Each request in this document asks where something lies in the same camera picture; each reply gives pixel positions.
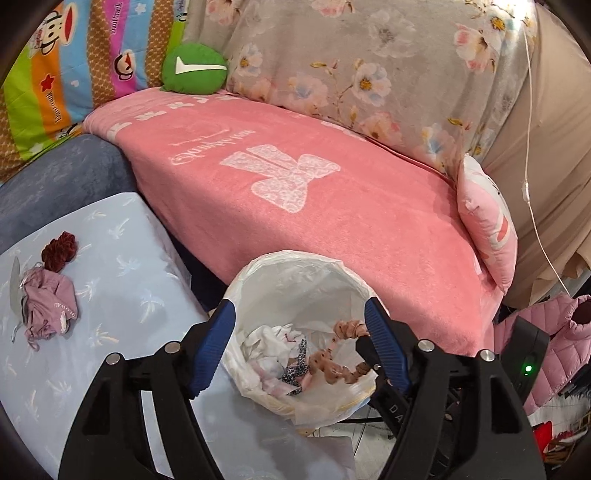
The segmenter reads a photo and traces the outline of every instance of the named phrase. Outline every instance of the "pink blanket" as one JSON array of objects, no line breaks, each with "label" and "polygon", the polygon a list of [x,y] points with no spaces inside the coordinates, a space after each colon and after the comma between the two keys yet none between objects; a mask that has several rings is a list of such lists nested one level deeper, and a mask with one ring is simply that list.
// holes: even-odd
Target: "pink blanket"
[{"label": "pink blanket", "polygon": [[164,222],[224,282],[283,249],[341,259],[392,317],[454,353],[492,347],[501,292],[442,176],[349,131],[230,95],[148,89],[85,130],[128,156]]}]

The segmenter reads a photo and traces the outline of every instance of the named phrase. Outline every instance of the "white plastic bag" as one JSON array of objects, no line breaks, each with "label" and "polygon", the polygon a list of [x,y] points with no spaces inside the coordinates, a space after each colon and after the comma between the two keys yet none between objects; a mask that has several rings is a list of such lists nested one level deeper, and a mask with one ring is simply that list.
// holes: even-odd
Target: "white plastic bag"
[{"label": "white plastic bag", "polygon": [[[373,289],[339,260],[290,250],[263,255],[244,267],[226,291],[225,298],[236,307],[236,326],[222,363],[243,396],[298,427],[318,428],[341,421],[373,393],[373,372],[353,385],[343,380],[329,385],[322,374],[316,374],[304,392],[277,398],[263,391],[239,340],[262,325],[292,323],[294,329],[306,332],[312,343],[322,343],[332,336],[338,320],[363,321],[365,302],[373,296]],[[337,364],[352,371],[363,361],[354,340],[339,342],[333,356]]]}]

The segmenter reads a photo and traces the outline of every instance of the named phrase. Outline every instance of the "tiled floor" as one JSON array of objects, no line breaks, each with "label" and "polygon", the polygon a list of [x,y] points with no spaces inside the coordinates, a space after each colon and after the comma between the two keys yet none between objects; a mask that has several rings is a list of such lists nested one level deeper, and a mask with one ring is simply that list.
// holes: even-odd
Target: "tiled floor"
[{"label": "tiled floor", "polygon": [[[352,418],[378,417],[378,413],[369,407],[357,411]],[[323,427],[314,432],[315,436],[348,436],[353,442],[355,452],[355,467],[359,480],[376,480],[379,477],[390,451],[394,446],[394,439],[389,440],[390,430],[384,423],[344,424],[338,423],[330,427]]]}]

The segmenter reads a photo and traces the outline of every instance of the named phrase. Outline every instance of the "beige fabric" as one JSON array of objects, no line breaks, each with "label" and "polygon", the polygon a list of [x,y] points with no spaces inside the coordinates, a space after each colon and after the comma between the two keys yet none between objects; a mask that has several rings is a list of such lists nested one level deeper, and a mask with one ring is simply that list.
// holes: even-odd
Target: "beige fabric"
[{"label": "beige fabric", "polygon": [[191,0],[184,41],[231,92],[340,124],[450,177],[481,160],[527,74],[533,0]]},{"label": "beige fabric", "polygon": [[[559,273],[575,278],[591,265],[591,66],[560,20],[543,7],[537,9],[530,197],[548,256]],[[483,162],[509,205],[519,236],[515,278],[504,300],[516,308],[539,300],[557,281],[538,245],[521,193],[528,85],[526,79]]]}]

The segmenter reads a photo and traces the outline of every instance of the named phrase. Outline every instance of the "white cable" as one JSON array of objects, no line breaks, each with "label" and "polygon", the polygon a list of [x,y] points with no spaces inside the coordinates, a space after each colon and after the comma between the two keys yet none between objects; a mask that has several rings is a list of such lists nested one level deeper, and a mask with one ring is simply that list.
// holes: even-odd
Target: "white cable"
[{"label": "white cable", "polygon": [[542,252],[543,252],[544,256],[546,257],[546,260],[548,261],[550,267],[552,268],[552,271],[554,271],[556,278],[558,278],[558,281],[560,282],[560,284],[564,288],[564,291],[567,294],[569,294],[569,289],[566,288],[566,286],[564,285],[562,278],[560,278],[560,275],[558,274],[558,272],[554,268],[554,265],[550,261],[548,254],[546,254],[546,250],[544,249],[544,246],[542,245],[542,240],[540,239],[540,234],[538,233],[538,227],[535,224],[534,211],[531,208],[530,184],[527,180],[527,170],[528,170],[528,165],[530,162],[530,132],[531,132],[531,117],[532,117],[533,111],[534,111],[534,88],[532,86],[532,80],[531,80],[530,47],[527,43],[527,32],[525,31],[525,28],[523,29],[523,36],[525,38],[525,52],[527,54],[528,77],[530,78],[530,118],[527,122],[527,146],[525,148],[525,177],[523,180],[523,185],[521,187],[521,192],[523,193],[524,201],[527,203],[527,206],[530,209],[531,223],[534,224],[534,232],[535,232],[536,238],[538,239],[538,243],[540,244],[540,248],[542,249]]}]

